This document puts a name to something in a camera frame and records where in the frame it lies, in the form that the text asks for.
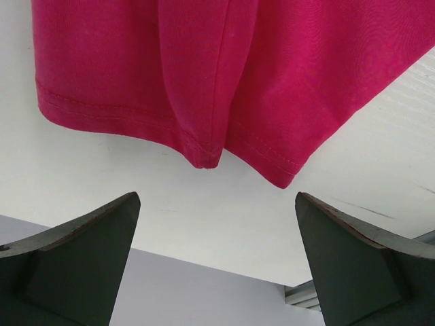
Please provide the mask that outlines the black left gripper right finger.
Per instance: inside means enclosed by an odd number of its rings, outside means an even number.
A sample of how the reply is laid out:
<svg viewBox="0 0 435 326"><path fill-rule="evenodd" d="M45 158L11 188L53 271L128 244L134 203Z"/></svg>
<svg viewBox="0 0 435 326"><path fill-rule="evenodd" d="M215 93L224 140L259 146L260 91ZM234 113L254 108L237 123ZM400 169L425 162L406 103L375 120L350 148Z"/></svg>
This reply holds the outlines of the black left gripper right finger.
<svg viewBox="0 0 435 326"><path fill-rule="evenodd" d="M434 324L434 245L307 193L297 194L295 209L326 325Z"/></svg>

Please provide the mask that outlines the pink t shirt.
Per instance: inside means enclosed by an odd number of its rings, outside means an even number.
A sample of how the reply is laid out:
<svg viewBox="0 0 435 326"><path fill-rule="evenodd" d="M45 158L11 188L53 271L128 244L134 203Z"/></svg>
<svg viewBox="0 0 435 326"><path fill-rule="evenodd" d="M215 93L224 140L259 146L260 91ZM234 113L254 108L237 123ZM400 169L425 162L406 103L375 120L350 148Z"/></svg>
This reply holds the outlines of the pink t shirt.
<svg viewBox="0 0 435 326"><path fill-rule="evenodd" d="M228 150L286 188L356 111L434 47L433 1L33 1L41 113Z"/></svg>

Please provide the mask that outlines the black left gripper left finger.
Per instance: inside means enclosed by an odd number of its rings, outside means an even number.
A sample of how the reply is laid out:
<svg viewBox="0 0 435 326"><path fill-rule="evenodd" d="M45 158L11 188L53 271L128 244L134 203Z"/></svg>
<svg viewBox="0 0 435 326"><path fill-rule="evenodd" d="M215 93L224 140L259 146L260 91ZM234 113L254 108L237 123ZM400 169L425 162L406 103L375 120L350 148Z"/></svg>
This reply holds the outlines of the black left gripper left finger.
<svg viewBox="0 0 435 326"><path fill-rule="evenodd" d="M130 192L1 245L1 324L108 325L140 207Z"/></svg>

